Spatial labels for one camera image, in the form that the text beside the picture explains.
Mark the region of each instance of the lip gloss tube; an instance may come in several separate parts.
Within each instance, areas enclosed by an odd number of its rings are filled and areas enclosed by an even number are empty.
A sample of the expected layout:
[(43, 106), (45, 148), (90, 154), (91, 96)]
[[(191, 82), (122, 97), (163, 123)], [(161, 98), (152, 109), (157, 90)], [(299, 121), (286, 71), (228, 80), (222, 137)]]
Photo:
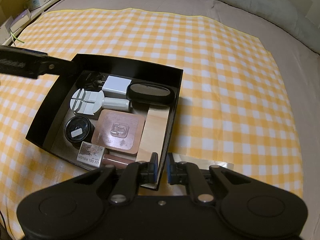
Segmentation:
[(113, 156), (110, 154), (105, 154), (102, 159), (103, 165), (112, 164), (118, 169), (125, 169), (127, 167), (127, 165), (130, 163), (134, 163), (134, 161), (128, 160), (125, 158), (121, 158), (118, 156)]

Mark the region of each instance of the brown leather coaster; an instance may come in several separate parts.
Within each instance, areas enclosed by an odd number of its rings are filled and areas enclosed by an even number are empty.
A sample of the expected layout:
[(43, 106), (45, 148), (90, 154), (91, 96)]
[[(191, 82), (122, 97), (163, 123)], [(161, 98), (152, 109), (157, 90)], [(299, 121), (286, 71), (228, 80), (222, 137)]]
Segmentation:
[(91, 142), (108, 149), (136, 155), (145, 118), (139, 114), (104, 109), (98, 119)]

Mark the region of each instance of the green string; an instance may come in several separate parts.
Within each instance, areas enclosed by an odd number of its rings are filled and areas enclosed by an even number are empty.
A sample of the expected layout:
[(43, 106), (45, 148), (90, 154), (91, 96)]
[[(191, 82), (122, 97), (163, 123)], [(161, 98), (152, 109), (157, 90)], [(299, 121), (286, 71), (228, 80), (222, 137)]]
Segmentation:
[(15, 38), (17, 41), (19, 41), (19, 42), (21, 42), (21, 43), (24, 44), (24, 41), (19, 40), (16, 36), (14, 36), (14, 34), (13, 34), (12, 32), (10, 32), (10, 33), (11, 33), (11, 35), (12, 35), (13, 38)]

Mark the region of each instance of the black box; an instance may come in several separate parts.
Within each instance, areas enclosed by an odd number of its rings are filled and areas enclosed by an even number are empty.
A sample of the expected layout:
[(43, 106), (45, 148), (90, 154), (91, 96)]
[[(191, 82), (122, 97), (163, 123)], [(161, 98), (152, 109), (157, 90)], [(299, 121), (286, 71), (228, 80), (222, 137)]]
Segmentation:
[[(36, 113), (26, 139), (73, 165), (93, 170), (94, 167), (76, 160), (78, 149), (71, 148), (71, 144), (66, 143), (67, 140), (63, 138), (64, 133), (62, 135), (61, 132), (66, 120), (71, 116), (70, 112), (72, 111), (69, 102), (73, 93), (77, 90), (75, 83), (81, 73), (84, 71), (100, 72), (106, 75), (129, 78), (137, 82), (150, 82), (168, 87), (173, 90), (175, 99), (170, 106), (162, 152), (158, 153), (160, 156), (158, 178), (154, 185), (146, 185), (146, 187), (158, 190), (158, 182), (163, 172), (176, 114), (183, 71), (150, 62), (100, 55), (77, 54), (72, 61), (79, 66), (79, 71), (71, 76), (61, 75), (58, 77)], [(148, 106), (145, 108), (143, 106), (145, 104), (138, 104), (140, 105), (138, 105), (137, 111), (146, 116)]]

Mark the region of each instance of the yellow gingham cloth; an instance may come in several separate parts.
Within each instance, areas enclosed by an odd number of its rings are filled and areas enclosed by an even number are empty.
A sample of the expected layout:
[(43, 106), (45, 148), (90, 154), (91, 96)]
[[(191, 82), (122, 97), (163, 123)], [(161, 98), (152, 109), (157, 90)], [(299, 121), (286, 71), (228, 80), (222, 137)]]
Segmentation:
[[(20, 47), (71, 60), (111, 55), (182, 68), (170, 151), (233, 163), (234, 170), (302, 196), (299, 140), (278, 67), (258, 38), (202, 16), (139, 9), (49, 12)], [(22, 236), (16, 207), (27, 194), (84, 172), (25, 139), (56, 80), (0, 75), (0, 209)]]

